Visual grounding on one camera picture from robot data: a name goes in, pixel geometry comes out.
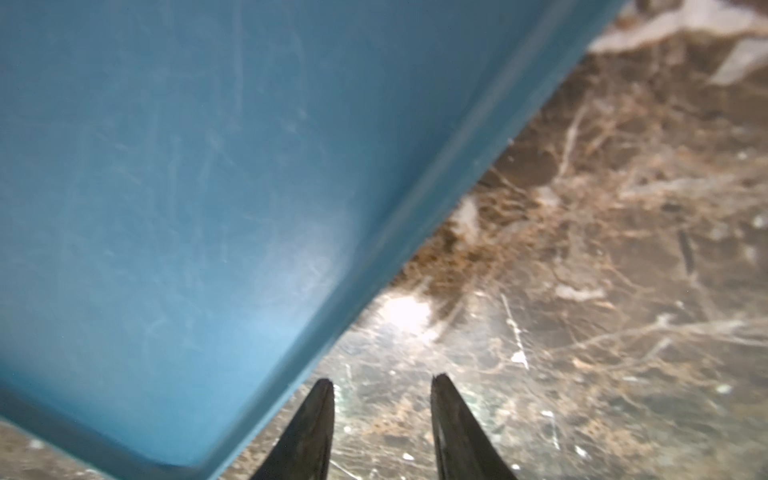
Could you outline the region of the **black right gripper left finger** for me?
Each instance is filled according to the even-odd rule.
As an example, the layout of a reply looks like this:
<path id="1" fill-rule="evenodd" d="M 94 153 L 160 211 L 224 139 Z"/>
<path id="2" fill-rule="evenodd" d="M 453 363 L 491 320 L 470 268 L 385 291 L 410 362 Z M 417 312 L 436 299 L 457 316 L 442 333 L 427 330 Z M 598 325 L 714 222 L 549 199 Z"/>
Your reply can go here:
<path id="1" fill-rule="evenodd" d="M 334 386 L 315 382 L 251 480 L 325 480 L 334 433 Z"/>

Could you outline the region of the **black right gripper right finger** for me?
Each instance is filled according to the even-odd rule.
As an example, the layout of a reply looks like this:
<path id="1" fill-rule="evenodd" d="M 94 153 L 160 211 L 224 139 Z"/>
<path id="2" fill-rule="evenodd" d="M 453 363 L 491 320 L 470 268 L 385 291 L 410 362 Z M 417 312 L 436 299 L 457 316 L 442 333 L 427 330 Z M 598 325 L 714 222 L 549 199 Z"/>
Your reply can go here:
<path id="1" fill-rule="evenodd" d="M 432 378 L 430 407 L 439 479 L 516 480 L 445 373 Z"/>

